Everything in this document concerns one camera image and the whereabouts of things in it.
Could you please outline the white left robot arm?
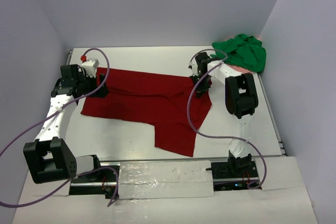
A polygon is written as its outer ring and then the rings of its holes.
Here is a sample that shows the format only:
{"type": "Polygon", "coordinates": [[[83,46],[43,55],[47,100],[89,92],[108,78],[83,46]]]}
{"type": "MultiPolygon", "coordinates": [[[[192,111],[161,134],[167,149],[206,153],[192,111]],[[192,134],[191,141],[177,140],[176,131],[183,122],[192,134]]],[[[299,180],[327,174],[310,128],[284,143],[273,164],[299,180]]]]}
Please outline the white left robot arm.
{"type": "Polygon", "coordinates": [[[51,92],[48,119],[35,140],[23,148],[25,160],[37,184],[74,179],[100,167],[97,155],[75,157],[65,142],[71,115],[78,98],[88,95],[104,98],[108,94],[103,82],[105,74],[98,74],[97,59],[82,64],[60,67],[61,77],[51,92]]]}

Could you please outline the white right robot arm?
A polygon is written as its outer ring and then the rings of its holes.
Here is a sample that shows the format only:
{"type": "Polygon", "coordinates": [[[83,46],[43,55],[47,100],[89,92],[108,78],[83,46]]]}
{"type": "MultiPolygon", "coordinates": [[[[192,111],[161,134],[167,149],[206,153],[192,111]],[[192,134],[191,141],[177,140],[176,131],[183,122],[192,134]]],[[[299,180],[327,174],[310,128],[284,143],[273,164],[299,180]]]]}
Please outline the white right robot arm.
{"type": "Polygon", "coordinates": [[[231,139],[228,146],[228,161],[225,168],[217,168],[218,172],[234,174],[247,169],[252,162],[250,153],[251,120],[259,105],[254,76],[251,73],[241,73],[229,67],[219,57],[210,57],[206,50],[196,53],[189,61],[188,67],[192,70],[190,78],[194,88],[187,102],[187,120],[191,128],[199,135],[209,138],[209,135],[200,133],[194,126],[190,107],[193,95],[200,98],[211,87],[210,80],[215,78],[225,88],[225,107],[233,116],[235,135],[226,136],[231,139]]]}

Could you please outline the red t-shirt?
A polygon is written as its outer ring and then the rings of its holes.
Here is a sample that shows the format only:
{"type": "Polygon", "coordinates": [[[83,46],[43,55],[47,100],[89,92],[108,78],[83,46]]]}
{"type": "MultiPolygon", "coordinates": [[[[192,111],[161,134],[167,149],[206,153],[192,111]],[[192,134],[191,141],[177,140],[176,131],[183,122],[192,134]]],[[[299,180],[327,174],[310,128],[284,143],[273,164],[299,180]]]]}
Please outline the red t-shirt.
{"type": "Polygon", "coordinates": [[[189,77],[98,68],[108,74],[105,98],[85,99],[81,114],[103,119],[139,122],[154,126],[154,146],[192,157],[196,133],[212,106],[208,93],[191,94],[189,77]]]}

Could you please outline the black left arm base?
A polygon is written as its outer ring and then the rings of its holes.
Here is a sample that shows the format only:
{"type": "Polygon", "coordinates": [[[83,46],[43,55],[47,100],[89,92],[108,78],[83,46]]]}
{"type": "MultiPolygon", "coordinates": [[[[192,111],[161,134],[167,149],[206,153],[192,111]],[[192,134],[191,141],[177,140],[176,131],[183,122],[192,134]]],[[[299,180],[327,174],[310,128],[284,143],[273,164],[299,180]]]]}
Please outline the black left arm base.
{"type": "Polygon", "coordinates": [[[117,179],[110,169],[79,176],[70,183],[69,195],[104,195],[105,199],[112,199],[117,179]]]}

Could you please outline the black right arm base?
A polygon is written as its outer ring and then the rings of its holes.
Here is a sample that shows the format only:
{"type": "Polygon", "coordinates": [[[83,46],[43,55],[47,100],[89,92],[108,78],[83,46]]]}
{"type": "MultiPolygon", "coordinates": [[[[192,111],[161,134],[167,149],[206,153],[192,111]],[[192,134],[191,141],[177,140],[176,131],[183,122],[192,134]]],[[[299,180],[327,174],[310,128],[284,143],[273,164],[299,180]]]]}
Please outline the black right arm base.
{"type": "Polygon", "coordinates": [[[232,170],[228,162],[211,162],[206,171],[212,172],[214,191],[248,190],[259,185],[259,175],[254,161],[249,166],[232,170]]]}

